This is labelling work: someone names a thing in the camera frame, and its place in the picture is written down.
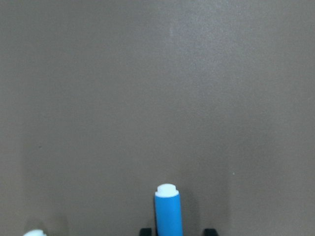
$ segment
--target black object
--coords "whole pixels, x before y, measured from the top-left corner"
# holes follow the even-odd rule
[[[140,230],[139,236],[152,236],[151,228],[142,228]],[[204,236],[219,236],[215,229],[205,229]]]

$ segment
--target blue marker body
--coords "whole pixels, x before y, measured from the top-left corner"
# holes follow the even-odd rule
[[[155,203],[158,236],[183,236],[181,200],[178,191],[172,197],[160,197],[156,193]]]

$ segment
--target white bottle cap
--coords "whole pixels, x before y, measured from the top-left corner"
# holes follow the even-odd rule
[[[171,183],[164,183],[157,187],[156,196],[160,198],[171,198],[178,195],[179,192],[176,190],[176,186]]]
[[[32,230],[24,234],[24,236],[46,236],[42,230]]]

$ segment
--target blue marker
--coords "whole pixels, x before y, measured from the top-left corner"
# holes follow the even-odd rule
[[[165,183],[155,195],[158,236],[183,236],[181,199],[176,186]]]

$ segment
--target white cap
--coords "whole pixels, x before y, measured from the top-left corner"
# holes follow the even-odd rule
[[[171,183],[164,183],[157,187],[156,196],[160,198],[170,198],[178,195],[179,192],[176,190],[176,186]]]
[[[32,230],[24,234],[23,236],[46,236],[42,230]]]

